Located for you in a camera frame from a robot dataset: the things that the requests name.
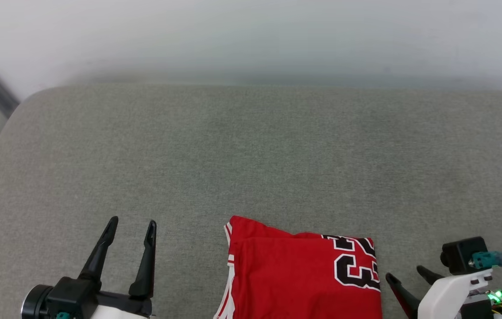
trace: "folded red jersey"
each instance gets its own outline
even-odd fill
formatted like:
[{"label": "folded red jersey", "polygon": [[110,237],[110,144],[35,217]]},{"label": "folded red jersey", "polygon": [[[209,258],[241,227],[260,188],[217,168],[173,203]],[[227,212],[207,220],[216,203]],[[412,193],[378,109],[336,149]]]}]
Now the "folded red jersey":
[{"label": "folded red jersey", "polygon": [[370,238],[296,235],[233,216],[225,226],[229,277],[218,319],[380,319]]}]

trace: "couch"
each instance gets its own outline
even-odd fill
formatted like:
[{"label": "couch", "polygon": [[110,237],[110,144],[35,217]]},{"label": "couch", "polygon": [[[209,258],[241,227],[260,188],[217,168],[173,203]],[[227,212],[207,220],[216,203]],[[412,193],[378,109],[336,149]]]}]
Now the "couch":
[{"label": "couch", "polygon": [[[79,274],[111,216],[103,290],[134,281],[158,224],[154,314],[211,318],[234,214],[375,241],[384,281],[422,297],[443,243],[502,251],[502,91],[107,84],[29,97],[0,135],[0,318]],[[502,288],[502,269],[494,271]]]}]

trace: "red jersey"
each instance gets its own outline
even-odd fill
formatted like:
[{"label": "red jersey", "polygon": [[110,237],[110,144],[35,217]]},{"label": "red jersey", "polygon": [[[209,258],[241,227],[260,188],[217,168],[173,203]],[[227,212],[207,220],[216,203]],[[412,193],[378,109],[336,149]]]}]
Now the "red jersey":
[{"label": "red jersey", "polygon": [[229,277],[215,318],[382,317],[370,238],[292,235],[239,216],[225,232]]}]

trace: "teal connector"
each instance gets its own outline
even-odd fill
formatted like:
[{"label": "teal connector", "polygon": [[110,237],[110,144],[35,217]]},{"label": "teal connector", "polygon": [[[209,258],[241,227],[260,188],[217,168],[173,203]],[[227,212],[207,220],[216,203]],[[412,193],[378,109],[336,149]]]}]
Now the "teal connector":
[{"label": "teal connector", "polygon": [[502,267],[502,252],[481,252],[471,257],[470,266],[477,269]]},{"label": "teal connector", "polygon": [[56,315],[56,319],[72,319],[72,318],[70,317],[70,313],[59,312],[58,315]]}]

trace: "gray couch cushion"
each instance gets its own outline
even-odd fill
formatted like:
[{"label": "gray couch cushion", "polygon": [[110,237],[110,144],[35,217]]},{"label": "gray couch cushion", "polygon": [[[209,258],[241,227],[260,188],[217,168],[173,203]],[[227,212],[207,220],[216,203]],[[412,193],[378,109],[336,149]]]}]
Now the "gray couch cushion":
[{"label": "gray couch cushion", "polygon": [[[233,214],[289,232],[369,236],[384,282],[415,295],[441,245],[502,250],[502,92],[100,85],[48,89],[0,136],[0,317],[76,276],[120,216],[103,288],[126,292],[158,223],[154,309],[210,318]],[[502,287],[496,270],[493,287]]]}]

